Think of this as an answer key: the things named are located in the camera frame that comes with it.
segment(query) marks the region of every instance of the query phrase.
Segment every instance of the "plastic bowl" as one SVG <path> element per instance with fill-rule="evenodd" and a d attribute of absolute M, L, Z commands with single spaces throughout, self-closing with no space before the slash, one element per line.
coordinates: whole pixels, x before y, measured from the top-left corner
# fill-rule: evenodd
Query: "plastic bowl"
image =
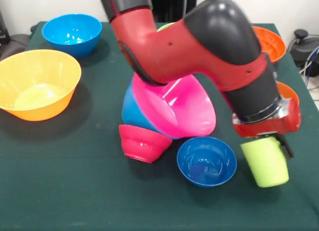
<path fill-rule="evenodd" d="M 81 66 L 57 50 L 31 50 L 0 62 L 0 108 L 29 121 L 52 118 L 69 104 Z"/>
<path fill-rule="evenodd" d="M 67 14 L 47 22 L 42 35 L 54 49 L 80 58 L 92 53 L 101 31 L 102 24 L 95 17 Z"/>
<path fill-rule="evenodd" d="M 126 90 L 124 96 L 122 107 L 122 119 L 124 124 L 126 125 L 138 126 L 160 133 L 160 131 L 147 119 L 145 114 L 139 108 L 135 96 L 133 94 L 132 82 Z"/>
<path fill-rule="evenodd" d="M 296 101 L 297 105 L 299 106 L 299 97 L 297 93 L 290 88 L 288 85 L 277 81 L 277 89 L 279 94 L 281 94 L 284 98 L 292 98 Z"/>
<path fill-rule="evenodd" d="M 266 52 L 272 63 L 276 63 L 286 53 L 286 45 L 282 38 L 276 33 L 253 26 L 254 32 L 261 44 L 262 52 Z"/>
<path fill-rule="evenodd" d="M 172 139 L 151 130 L 132 125 L 120 125 L 122 149 L 125 156 L 153 163 L 171 145 Z"/>
<path fill-rule="evenodd" d="M 182 144 L 177 153 L 177 165 L 193 184 L 209 188 L 233 177 L 237 159 L 233 150 L 221 140 L 196 137 Z"/>
<path fill-rule="evenodd" d="M 134 74 L 132 87 L 139 109 L 160 133 L 182 138 L 213 132 L 216 126 L 214 107 L 193 75 L 166 86 L 151 86 Z"/>

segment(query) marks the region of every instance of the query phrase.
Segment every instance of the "table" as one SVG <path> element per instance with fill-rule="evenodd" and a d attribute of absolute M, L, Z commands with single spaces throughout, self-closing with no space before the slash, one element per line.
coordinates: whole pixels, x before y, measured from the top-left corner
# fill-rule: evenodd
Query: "table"
<path fill-rule="evenodd" d="M 50 48 L 41 22 L 28 49 Z M 277 32 L 273 24 L 257 24 Z M 152 165 L 124 157 L 118 125 L 133 71 L 108 23 L 94 53 L 79 59 L 81 81 L 68 108 L 43 122 L 0 112 L 0 229 L 108 231 L 267 231 L 319 229 L 319 115 L 290 54 L 278 80 L 301 100 L 302 126 L 287 134 L 296 157 L 290 181 L 256 186 L 231 111 L 216 88 L 196 75 L 216 109 L 212 136 L 229 144 L 238 169 L 226 184 L 201 189 L 179 172 L 174 141 Z"/>

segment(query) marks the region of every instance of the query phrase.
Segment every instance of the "green cup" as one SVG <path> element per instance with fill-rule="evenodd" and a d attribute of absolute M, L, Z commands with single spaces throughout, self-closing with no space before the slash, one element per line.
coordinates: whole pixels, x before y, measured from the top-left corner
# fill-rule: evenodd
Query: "green cup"
<path fill-rule="evenodd" d="M 174 22 L 171 22 L 171 23 L 162 25 L 162 26 L 158 29 L 158 31 L 163 30 L 163 29 L 165 29 L 165 28 L 167 28 L 167 27 L 169 27 L 170 25 L 173 25 L 173 24 L 174 24 Z"/>
<path fill-rule="evenodd" d="M 289 180 L 287 160 L 275 137 L 244 143 L 241 148 L 259 187 L 273 187 Z"/>

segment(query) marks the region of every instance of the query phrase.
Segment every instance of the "red robot arm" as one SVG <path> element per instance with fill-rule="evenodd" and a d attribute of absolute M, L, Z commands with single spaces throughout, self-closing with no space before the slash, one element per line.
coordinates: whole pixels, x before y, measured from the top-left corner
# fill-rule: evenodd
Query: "red robot arm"
<path fill-rule="evenodd" d="M 151 0 L 101 1 L 119 47 L 145 82 L 165 85 L 200 72 L 227 100 L 241 136 L 298 130 L 299 107 L 279 95 L 272 63 L 231 0 L 206 0 L 160 32 Z"/>

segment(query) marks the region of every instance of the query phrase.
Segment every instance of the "light blue bowl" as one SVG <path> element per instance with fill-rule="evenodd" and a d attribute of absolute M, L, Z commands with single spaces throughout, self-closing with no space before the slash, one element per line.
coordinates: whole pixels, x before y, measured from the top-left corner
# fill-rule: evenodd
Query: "light blue bowl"
<path fill-rule="evenodd" d="M 92 53 L 102 31 L 102 24 L 86 14 L 67 14 L 48 21 L 43 37 L 56 49 L 81 58 Z"/>
<path fill-rule="evenodd" d="M 221 140 L 196 137 L 179 148 L 177 165 L 193 184 L 209 188 L 222 185 L 233 177 L 237 159 L 233 150 Z"/>
<path fill-rule="evenodd" d="M 124 96 L 122 119 L 126 125 L 138 126 L 161 134 L 161 132 L 151 122 L 148 121 L 144 113 L 140 110 L 133 94 L 132 82 L 126 90 Z"/>

